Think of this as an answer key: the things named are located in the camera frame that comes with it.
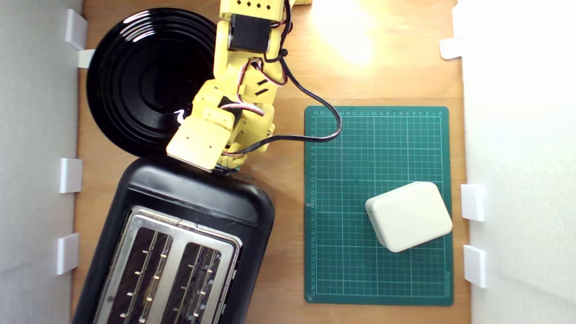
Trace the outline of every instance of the wire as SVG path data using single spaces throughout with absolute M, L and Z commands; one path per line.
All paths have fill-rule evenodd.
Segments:
M 232 110 L 232 109 L 238 108 L 238 109 L 242 109 L 242 110 L 251 111 L 251 112 L 258 114 L 260 116 L 264 116 L 264 114 L 265 114 L 265 112 L 261 108 L 258 108 L 257 106 L 250 105 L 250 104 L 244 104 L 244 103 L 225 104 L 224 106 L 222 106 L 220 108 L 223 110 Z
M 264 78 L 266 80 L 268 80 L 268 82 L 278 86 L 278 87 L 283 87 L 288 83 L 288 78 L 286 77 L 286 73 L 284 72 L 284 70 L 282 69 L 282 81 L 276 81 L 274 80 L 272 77 L 270 77 L 265 71 L 264 71 L 264 61 L 262 61 L 261 58 L 255 58 L 255 62 L 252 62 L 252 66 L 254 66 L 254 68 L 258 71 L 260 71 L 262 73 L 262 75 L 264 75 Z
M 292 30 L 292 12 L 290 10 L 290 0 L 284 0 L 284 8 L 286 11 L 286 19 L 284 20 L 286 23 L 284 25 L 284 30 L 282 31 L 282 35 L 280 36 L 280 50 L 278 51 L 278 56 L 273 59 L 268 59 L 266 57 L 266 52 L 264 53 L 264 61 L 266 63 L 274 63 L 280 60 L 280 57 L 283 56 L 282 49 L 284 48 L 284 41 L 286 40 L 286 36 Z
M 284 1 L 284 7 L 286 10 L 286 26 L 289 26 L 291 24 L 290 0 Z M 340 117 L 340 114 L 338 113 L 338 111 L 334 108 L 334 106 L 329 104 L 326 100 L 322 99 L 320 96 L 316 95 L 315 93 L 307 90 L 306 88 L 304 88 L 304 86 L 302 86 L 300 84 L 300 82 L 298 82 L 296 77 L 292 74 L 292 72 L 288 68 L 288 64 L 284 60 L 284 56 L 286 56 L 286 54 L 287 54 L 287 51 L 281 50 L 281 53 L 279 53 L 279 55 L 277 57 L 278 61 L 280 61 L 283 72 L 288 77 L 288 79 L 290 79 L 290 81 L 292 81 L 292 83 L 294 83 L 294 85 L 300 91 L 305 93 L 307 96 L 313 98 L 314 100 L 318 101 L 322 105 L 326 106 L 326 108 L 328 108 L 328 110 L 330 110 L 330 112 L 334 115 L 334 118 L 336 119 L 336 131 L 334 131 L 334 133 L 332 133 L 328 136 L 323 136 L 323 137 L 312 137 L 312 136 L 301 136 L 301 135 L 275 135 L 272 137 L 265 138 L 261 141 L 258 141 L 258 142 L 250 145 L 249 147 L 247 147 L 243 150 L 239 150 L 237 152 L 225 152 L 225 153 L 223 153 L 223 155 L 232 156 L 232 157 L 239 157 L 239 156 L 242 156 L 246 153 L 253 152 L 253 151 L 261 148 L 262 146 L 269 144 L 269 143 L 272 143 L 272 142 L 275 142 L 275 141 L 300 141 L 300 142 L 315 142 L 315 143 L 328 142 L 328 141 L 333 140 L 334 138 L 338 137 L 338 135 L 342 132 L 342 117 Z

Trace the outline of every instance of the white wall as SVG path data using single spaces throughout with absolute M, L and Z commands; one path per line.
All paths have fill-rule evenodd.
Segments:
M 0 323 L 70 321 L 70 273 L 55 274 L 74 216 L 74 196 L 58 193 L 60 158 L 77 141 L 68 7 L 82 1 L 0 0 Z
M 472 323 L 576 323 L 576 4 L 460 5 L 468 183 L 488 188 Z

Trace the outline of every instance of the metal toaster grill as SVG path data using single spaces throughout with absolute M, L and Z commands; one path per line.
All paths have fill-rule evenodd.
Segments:
M 228 233 L 133 209 L 94 322 L 218 322 L 241 245 Z

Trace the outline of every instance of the black cable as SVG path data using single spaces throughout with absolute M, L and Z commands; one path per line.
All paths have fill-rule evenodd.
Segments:
M 284 41 L 286 40 L 286 36 L 288 36 L 292 30 L 292 12 L 290 10 L 290 0 L 284 0 L 284 10 L 286 11 L 286 23 L 284 25 L 282 35 L 280 36 L 280 50 L 278 51 L 278 56 L 273 59 L 268 59 L 266 57 L 266 52 L 264 52 L 264 61 L 266 63 L 274 63 L 280 60 L 280 57 L 282 57 L 282 49 L 284 48 Z
M 285 0 L 284 6 L 286 9 L 286 27 L 284 30 L 288 31 L 289 30 L 288 26 L 291 25 L 290 0 Z M 272 142 L 275 142 L 275 141 L 299 141 L 299 142 L 314 142 L 314 143 L 328 142 L 328 141 L 333 140 L 334 138 L 338 137 L 340 132 L 342 132 L 342 117 L 340 117 L 340 114 L 334 108 L 334 106 L 329 104 L 326 100 L 322 99 L 320 96 L 318 96 L 315 93 L 304 88 L 304 86 L 302 86 L 300 84 L 300 82 L 298 82 L 296 77 L 292 74 L 292 71 L 290 71 L 290 69 L 288 68 L 288 64 L 284 60 L 284 56 L 286 56 L 288 54 L 288 52 L 282 47 L 283 42 L 284 41 L 282 39 L 281 40 L 281 46 L 280 46 L 280 53 L 279 53 L 278 57 L 276 58 L 276 60 L 280 61 L 280 64 L 282 66 L 284 73 L 286 73 L 286 76 L 288 77 L 288 79 L 290 79 L 292 81 L 292 83 L 294 83 L 294 85 L 300 91 L 302 91 L 303 93 L 305 93 L 306 95 L 308 95 L 312 99 L 314 99 L 314 100 L 318 101 L 319 103 L 321 103 L 322 105 L 324 105 L 326 108 L 328 108 L 328 110 L 330 110 L 330 112 L 332 114 L 334 114 L 334 118 L 336 118 L 336 131 L 334 133 L 332 133 L 331 135 L 323 136 L 323 137 L 312 137 L 312 136 L 301 136 L 301 135 L 275 135 L 272 137 L 265 138 L 261 141 L 258 141 L 258 142 L 250 145 L 249 147 L 247 147 L 243 150 L 239 150 L 237 152 L 232 152 L 232 153 L 227 153 L 227 155 L 244 155 L 246 153 L 253 152 L 253 151 L 261 148 L 262 146 L 269 144 L 269 143 L 272 143 Z

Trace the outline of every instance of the black plate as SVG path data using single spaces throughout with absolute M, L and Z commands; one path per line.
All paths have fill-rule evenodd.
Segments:
M 216 25 L 181 9 L 134 14 L 104 36 L 90 63 L 92 116 L 114 144 L 137 156 L 164 153 L 177 130 L 175 111 L 214 78 Z

